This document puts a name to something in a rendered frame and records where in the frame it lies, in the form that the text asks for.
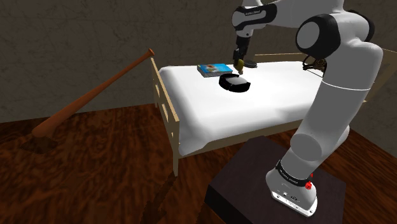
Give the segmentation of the blue book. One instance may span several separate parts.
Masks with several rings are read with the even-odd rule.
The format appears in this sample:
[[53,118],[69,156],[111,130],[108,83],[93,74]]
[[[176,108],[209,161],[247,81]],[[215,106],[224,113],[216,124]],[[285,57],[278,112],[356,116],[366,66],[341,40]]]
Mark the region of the blue book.
[[197,66],[197,71],[205,78],[233,73],[233,70],[226,64],[199,64]]

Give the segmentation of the black round flat box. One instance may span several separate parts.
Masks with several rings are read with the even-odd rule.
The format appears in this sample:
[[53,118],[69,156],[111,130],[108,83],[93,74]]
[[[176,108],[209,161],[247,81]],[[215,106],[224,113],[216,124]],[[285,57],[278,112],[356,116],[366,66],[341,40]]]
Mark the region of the black round flat box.
[[238,74],[230,73],[219,77],[219,86],[230,92],[243,93],[249,90],[251,83]]

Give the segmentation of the wooden bed with white mattress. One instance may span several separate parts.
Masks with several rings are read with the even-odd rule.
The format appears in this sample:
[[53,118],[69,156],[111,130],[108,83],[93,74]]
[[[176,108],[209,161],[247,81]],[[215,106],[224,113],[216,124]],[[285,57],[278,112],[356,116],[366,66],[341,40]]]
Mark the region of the wooden bed with white mattress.
[[174,163],[181,158],[299,126],[322,82],[370,95],[397,71],[397,52],[386,49],[336,53],[326,73],[304,70],[302,53],[259,54],[243,77],[248,91],[219,86],[195,66],[152,65],[155,106],[162,114]]

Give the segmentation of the dark robot stand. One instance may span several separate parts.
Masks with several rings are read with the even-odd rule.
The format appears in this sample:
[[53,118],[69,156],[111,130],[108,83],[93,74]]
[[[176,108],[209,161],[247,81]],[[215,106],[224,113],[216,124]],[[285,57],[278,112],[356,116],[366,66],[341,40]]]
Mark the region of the dark robot stand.
[[247,141],[209,183],[205,203],[226,224],[342,224],[346,184],[314,171],[318,205],[306,217],[277,202],[265,182],[286,149],[260,136]]

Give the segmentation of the brown wooden baseball bat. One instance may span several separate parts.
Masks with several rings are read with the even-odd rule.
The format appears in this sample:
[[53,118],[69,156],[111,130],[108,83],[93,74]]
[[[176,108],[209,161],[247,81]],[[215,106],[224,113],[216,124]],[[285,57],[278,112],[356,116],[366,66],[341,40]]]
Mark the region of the brown wooden baseball bat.
[[126,68],[122,69],[120,72],[112,76],[110,79],[95,87],[91,91],[82,95],[66,107],[62,108],[60,111],[40,123],[38,126],[33,128],[32,135],[34,137],[45,137],[50,131],[54,130],[58,127],[62,122],[67,120],[71,115],[75,114],[78,110],[80,110],[83,106],[88,104],[91,100],[93,100],[96,96],[98,96],[101,92],[103,92],[106,88],[108,88],[112,83],[121,78],[124,74],[129,72],[131,69],[135,68],[137,65],[142,63],[144,60],[154,56],[155,53],[152,49],[148,49],[148,51],[135,60],[133,63],[128,65]]

